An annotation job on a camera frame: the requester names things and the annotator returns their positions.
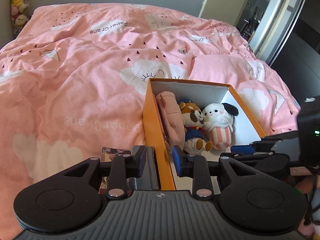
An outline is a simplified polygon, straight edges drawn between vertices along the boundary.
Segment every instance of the striped popcorn bucket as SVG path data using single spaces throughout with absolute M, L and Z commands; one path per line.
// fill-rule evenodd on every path
M 207 133 L 207 136 L 213 143 L 213 149 L 224 150 L 231 145 L 231 130 L 229 127 L 215 127 L 211 132 Z

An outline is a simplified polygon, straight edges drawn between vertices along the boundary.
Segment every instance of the beige door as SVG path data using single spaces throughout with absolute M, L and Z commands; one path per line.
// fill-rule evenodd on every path
M 199 17 L 236 25 L 247 0 L 204 0 Z

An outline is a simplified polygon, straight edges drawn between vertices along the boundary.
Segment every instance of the pink bedspread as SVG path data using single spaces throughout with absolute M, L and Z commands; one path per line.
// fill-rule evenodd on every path
M 12 206 L 24 187 L 102 147 L 142 144 L 149 77 L 231 84 L 266 134 L 296 129 L 297 102 L 236 28 L 171 9 L 38 8 L 0 69 L 1 240 L 20 232 Z

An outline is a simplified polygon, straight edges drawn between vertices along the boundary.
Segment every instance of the red scarf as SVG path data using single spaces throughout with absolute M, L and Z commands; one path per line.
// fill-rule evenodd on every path
M 195 129 L 195 130 L 199 130 L 203 135 L 205 135 L 205 129 L 203 129 L 202 127 L 199 126 L 192 126 L 192 127 L 187 127 L 188 129 Z

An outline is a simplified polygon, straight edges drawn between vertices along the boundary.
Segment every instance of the crosshair logo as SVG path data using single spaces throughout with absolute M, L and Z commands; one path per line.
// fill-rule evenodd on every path
M 156 196 L 159 197 L 159 198 L 163 198 L 163 197 L 165 197 L 165 194 L 162 193 L 162 192 L 160 192 L 160 193 L 158 193 Z

